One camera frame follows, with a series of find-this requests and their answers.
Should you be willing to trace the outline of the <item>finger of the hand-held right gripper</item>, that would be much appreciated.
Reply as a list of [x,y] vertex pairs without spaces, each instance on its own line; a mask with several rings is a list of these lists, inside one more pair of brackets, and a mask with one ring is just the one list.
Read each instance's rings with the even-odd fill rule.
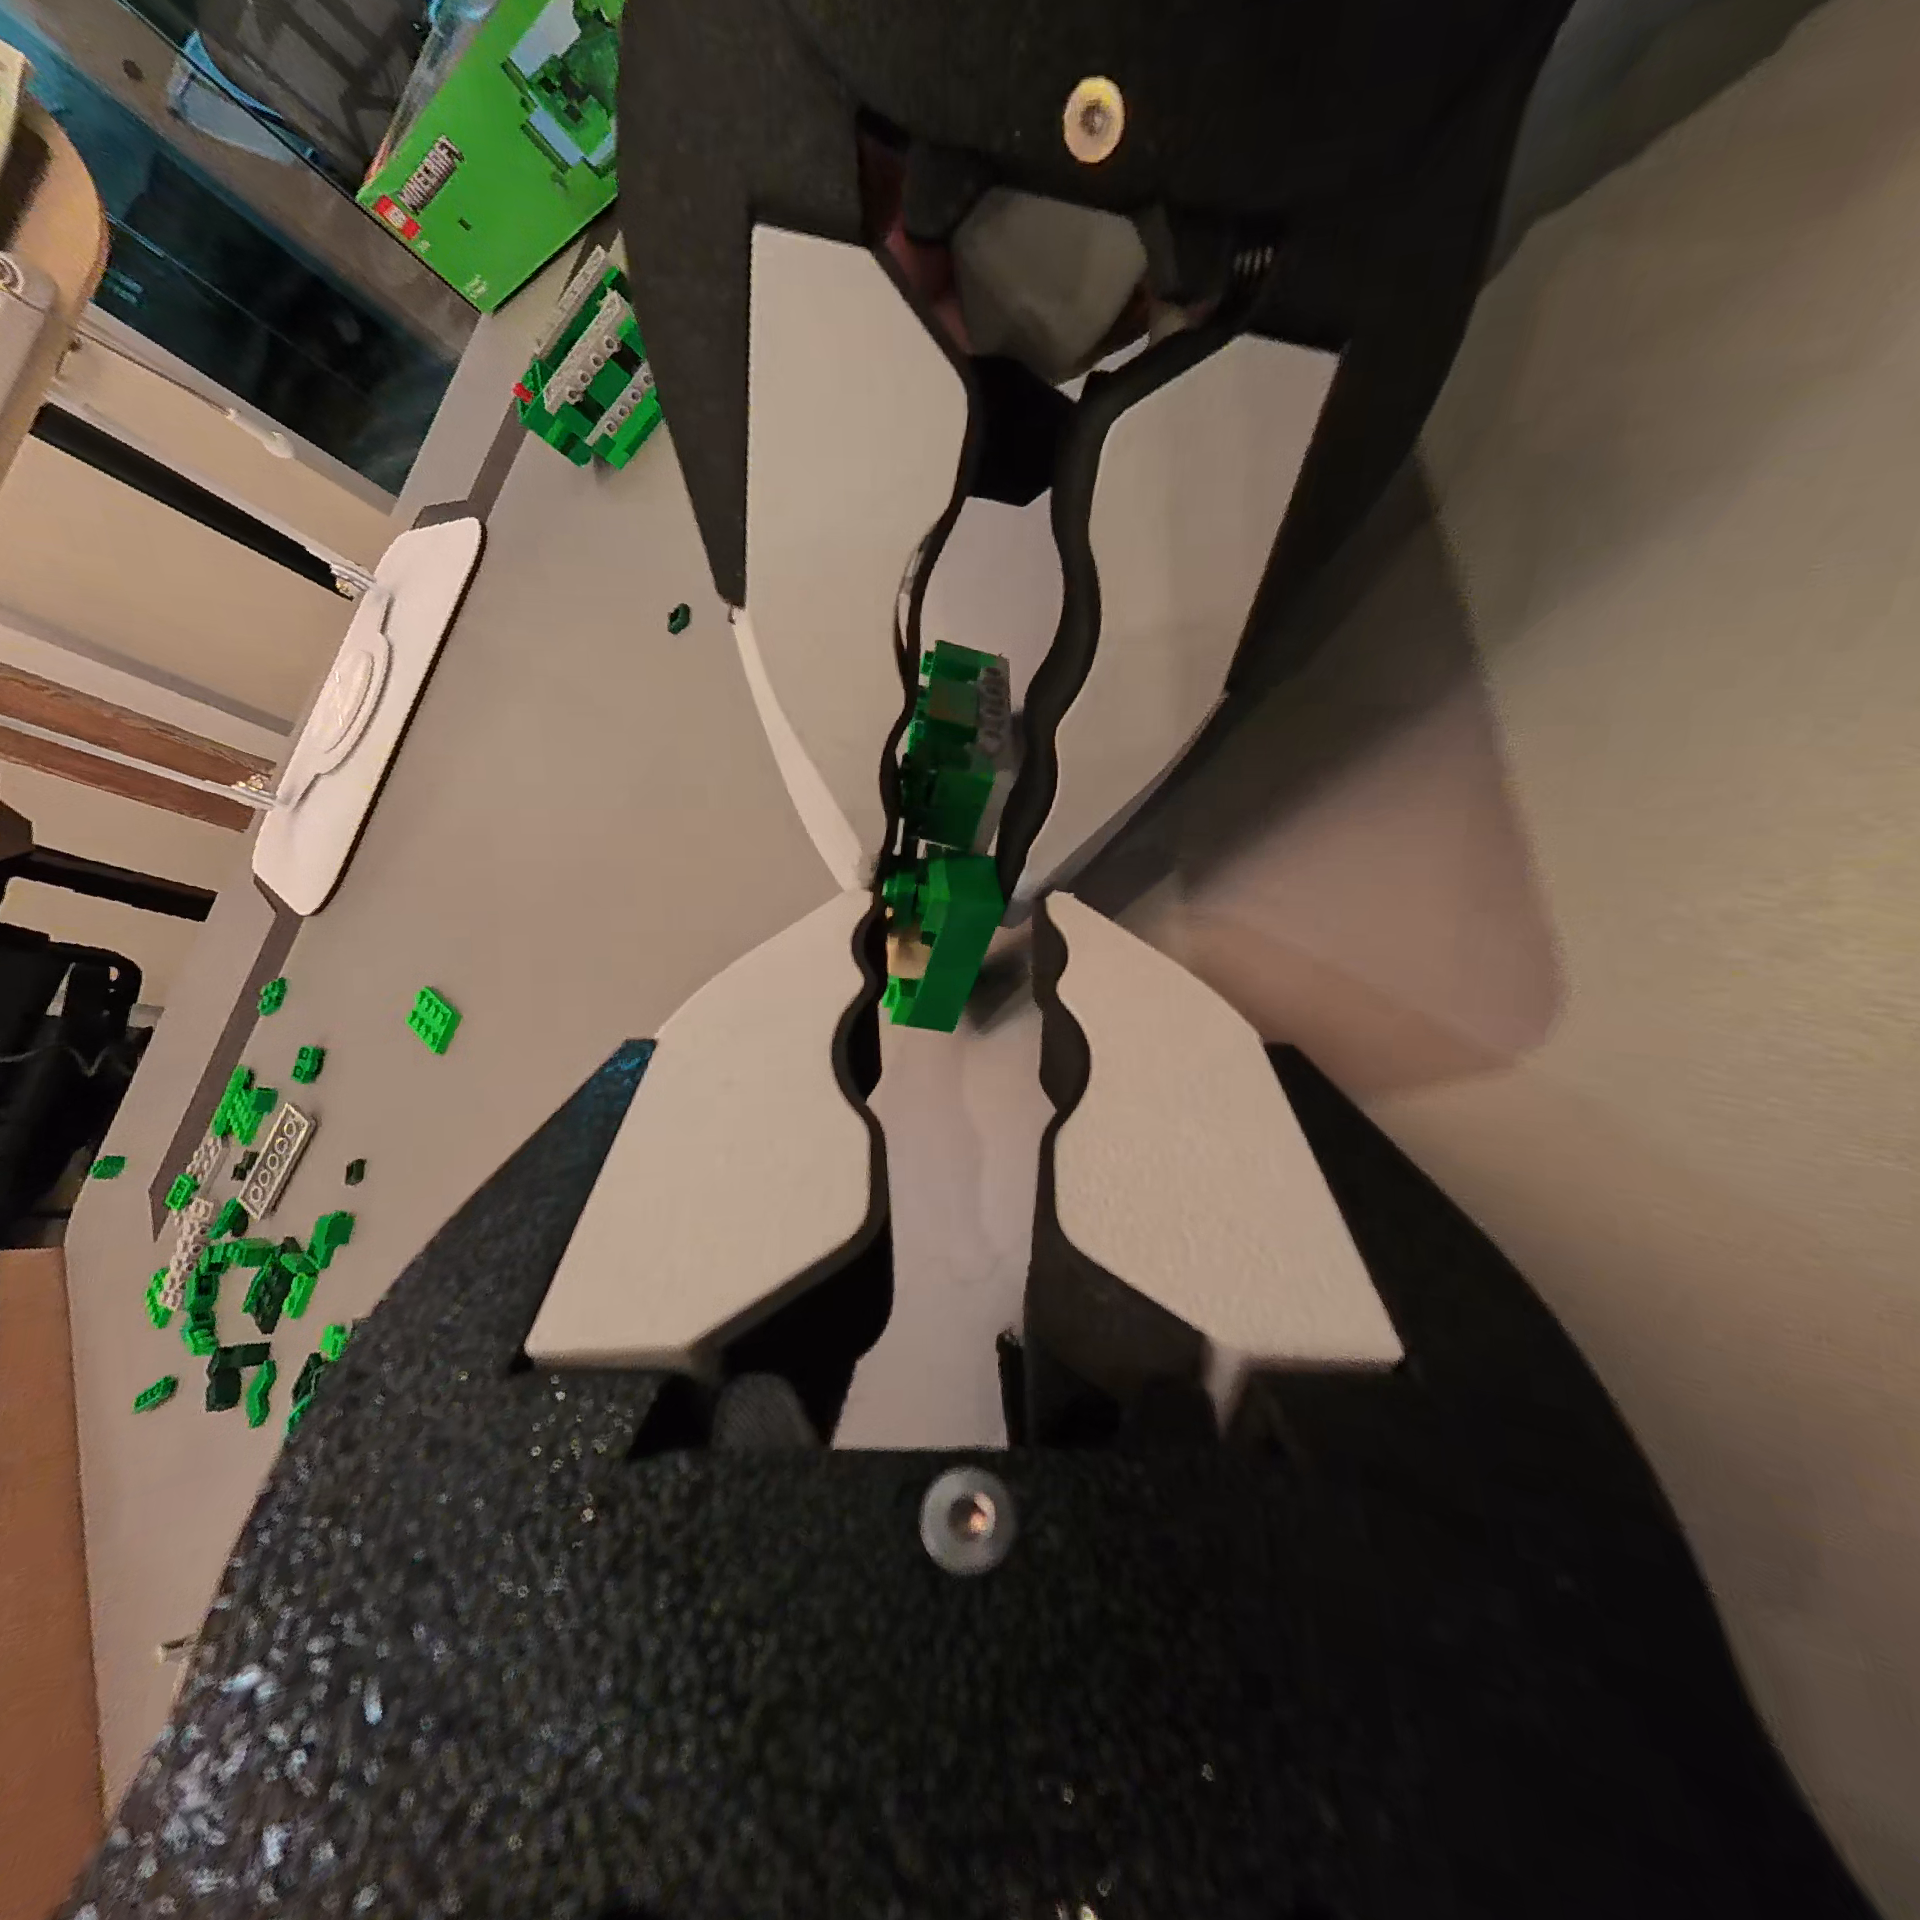
[[1166,339],[1087,383],[1052,489],[1055,636],[1022,701],[996,853],[1013,904],[1064,885],[1218,709],[1340,351]]
[[746,597],[734,646],[781,779],[840,890],[886,843],[907,701],[900,588],[956,497],[964,378],[875,251],[750,240]]

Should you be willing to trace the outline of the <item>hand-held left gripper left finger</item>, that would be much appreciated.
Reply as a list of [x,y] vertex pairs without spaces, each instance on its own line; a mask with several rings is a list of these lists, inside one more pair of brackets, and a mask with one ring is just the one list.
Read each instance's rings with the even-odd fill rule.
[[846,1024],[873,893],[837,893],[665,1019],[526,1335],[549,1372],[712,1377],[881,1222]]

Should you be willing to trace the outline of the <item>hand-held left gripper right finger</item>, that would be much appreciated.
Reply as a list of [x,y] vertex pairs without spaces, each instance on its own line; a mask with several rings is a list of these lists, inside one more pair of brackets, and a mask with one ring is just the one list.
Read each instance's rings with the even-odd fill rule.
[[1386,1372],[1397,1330],[1256,1027],[1071,891],[1034,926],[1024,1326],[1078,1375]]

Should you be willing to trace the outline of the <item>green toy brick assembly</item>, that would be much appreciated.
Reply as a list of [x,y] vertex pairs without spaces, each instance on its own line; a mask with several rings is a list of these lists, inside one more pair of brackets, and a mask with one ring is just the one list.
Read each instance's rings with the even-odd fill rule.
[[898,836],[882,873],[882,1009],[952,1033],[980,977],[1006,895],[996,834],[1020,766],[1006,655],[939,639],[896,759]]

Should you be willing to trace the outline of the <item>grey desk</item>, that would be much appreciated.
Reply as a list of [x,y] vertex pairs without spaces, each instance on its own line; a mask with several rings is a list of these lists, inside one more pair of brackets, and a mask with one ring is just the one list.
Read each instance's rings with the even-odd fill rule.
[[[1087,871],[1515,1256],[1757,1704],[1916,1915],[1916,4],[1581,6],[1318,643]],[[348,1312],[615,1044],[827,891],[724,617],[534,449],[286,1019],[371,1156]],[[463,1014],[445,1057],[421,988]]]

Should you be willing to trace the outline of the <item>green grey toy brick build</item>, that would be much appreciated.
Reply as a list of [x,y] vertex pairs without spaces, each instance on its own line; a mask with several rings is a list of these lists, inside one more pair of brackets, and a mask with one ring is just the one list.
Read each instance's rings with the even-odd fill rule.
[[662,424],[661,388],[625,270],[589,256],[514,390],[518,424],[575,467],[623,472]]

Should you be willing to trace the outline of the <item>green toy set box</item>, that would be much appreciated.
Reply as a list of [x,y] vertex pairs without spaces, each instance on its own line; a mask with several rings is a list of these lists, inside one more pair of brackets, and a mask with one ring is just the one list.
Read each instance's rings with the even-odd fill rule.
[[493,314],[615,200],[623,2],[432,4],[356,191]]

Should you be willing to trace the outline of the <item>pile of green toy bricks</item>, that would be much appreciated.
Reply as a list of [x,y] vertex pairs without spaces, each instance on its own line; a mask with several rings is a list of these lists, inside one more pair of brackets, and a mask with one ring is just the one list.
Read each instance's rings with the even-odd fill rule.
[[355,1316],[330,1299],[361,1232],[369,1161],[348,1157],[302,1206],[293,1190],[320,1157],[329,1044],[284,1018],[282,964],[243,999],[243,1033],[218,1044],[211,1080],[149,1163],[112,1143],[91,1168],[127,1192],[128,1237],[106,1251],[103,1431],[160,1436],[201,1413],[252,1436],[293,1437],[348,1350]]

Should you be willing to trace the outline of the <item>white flat pad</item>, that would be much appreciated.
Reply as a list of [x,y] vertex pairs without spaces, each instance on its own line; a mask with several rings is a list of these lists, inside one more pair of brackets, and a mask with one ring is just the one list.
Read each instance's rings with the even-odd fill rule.
[[485,540],[472,512],[406,529],[350,614],[252,841],[254,880],[300,918],[324,912],[341,888]]

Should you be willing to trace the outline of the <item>dark glass panel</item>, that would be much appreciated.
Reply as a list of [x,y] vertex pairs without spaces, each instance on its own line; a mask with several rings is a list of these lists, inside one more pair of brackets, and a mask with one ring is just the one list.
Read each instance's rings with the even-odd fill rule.
[[291,127],[240,99],[206,4],[4,4],[108,218],[96,308],[317,455],[403,491],[474,314]]

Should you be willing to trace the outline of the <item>black chair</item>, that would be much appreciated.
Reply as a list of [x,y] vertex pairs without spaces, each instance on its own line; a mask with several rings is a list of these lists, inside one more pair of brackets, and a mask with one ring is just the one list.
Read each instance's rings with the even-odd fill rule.
[[[2,883],[202,923],[214,893],[41,843],[2,807]],[[2,1243],[27,1245],[48,1194],[119,1111],[147,1042],[134,1033],[142,969],[127,954],[2,923]]]

